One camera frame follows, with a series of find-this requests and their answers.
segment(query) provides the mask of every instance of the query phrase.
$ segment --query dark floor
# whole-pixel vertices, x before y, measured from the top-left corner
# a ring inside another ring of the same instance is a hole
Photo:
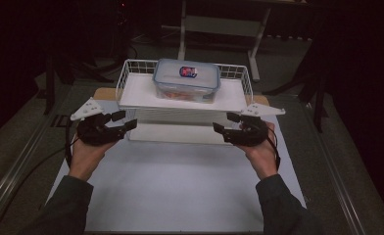
[[[137,59],[176,58],[177,48],[168,45],[133,43]],[[261,82],[253,83],[256,94],[289,81],[303,59],[309,41],[267,38],[258,54]],[[209,50],[191,46],[186,60],[248,66],[246,51]],[[120,71],[107,77],[118,79]],[[43,86],[44,74],[37,77]],[[73,86],[57,81],[56,106],[43,115],[44,100],[32,98],[0,130],[0,182],[15,160],[28,156],[35,165],[64,145],[65,130],[58,117],[79,107],[98,87],[115,87],[80,77]],[[323,133],[312,124],[312,109],[298,101],[300,87],[278,96],[267,97],[276,108],[284,108],[278,117],[308,209],[322,221],[326,234],[384,234],[384,205],[376,192],[351,136],[333,106],[325,97],[327,117],[322,119]],[[41,165],[25,182],[0,222],[0,234],[14,234],[29,223],[45,203],[56,177],[61,152]]]

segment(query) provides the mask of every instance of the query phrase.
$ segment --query forearm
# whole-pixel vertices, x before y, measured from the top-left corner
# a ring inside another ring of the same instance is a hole
[[[41,214],[19,234],[82,234],[93,187],[64,176]]]
[[[264,234],[322,234],[318,219],[302,207],[279,174],[256,186],[264,216]]]

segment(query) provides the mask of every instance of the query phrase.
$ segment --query transparent container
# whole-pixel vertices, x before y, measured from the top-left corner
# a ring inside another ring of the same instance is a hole
[[[210,63],[160,59],[153,75],[157,97],[213,103],[220,88],[219,68]]]

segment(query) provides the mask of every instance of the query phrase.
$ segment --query dark background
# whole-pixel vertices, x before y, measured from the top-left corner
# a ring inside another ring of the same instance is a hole
[[[156,38],[160,24],[179,23],[180,15],[173,12],[179,13],[180,1],[143,0],[137,5],[123,1],[127,7],[123,20],[118,10],[121,2],[101,1],[101,7],[93,8],[76,0],[0,1],[0,127],[37,93],[33,79],[45,71],[47,38],[79,60],[92,63],[94,56],[117,53],[111,42],[121,21],[129,22],[127,36],[138,27]],[[258,9],[249,11],[229,1],[224,8],[213,4],[213,9],[197,2],[192,9],[198,14],[260,17]],[[313,38],[301,69],[329,74],[326,90],[384,201],[384,4],[369,0],[324,3],[337,6],[338,11],[324,18],[322,10],[317,15],[312,9],[274,9],[266,34],[280,35],[283,40]]]

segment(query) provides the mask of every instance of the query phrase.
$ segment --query wire rack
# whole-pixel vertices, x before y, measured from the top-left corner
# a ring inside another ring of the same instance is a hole
[[[153,74],[158,61],[152,60],[126,60],[121,70],[119,82],[116,89],[116,100],[119,102],[122,96],[123,89],[125,87],[128,75],[130,73],[149,73]],[[215,64],[219,67],[220,78],[223,79],[240,79],[247,104],[253,104],[253,89],[251,88],[250,77],[247,67]]]

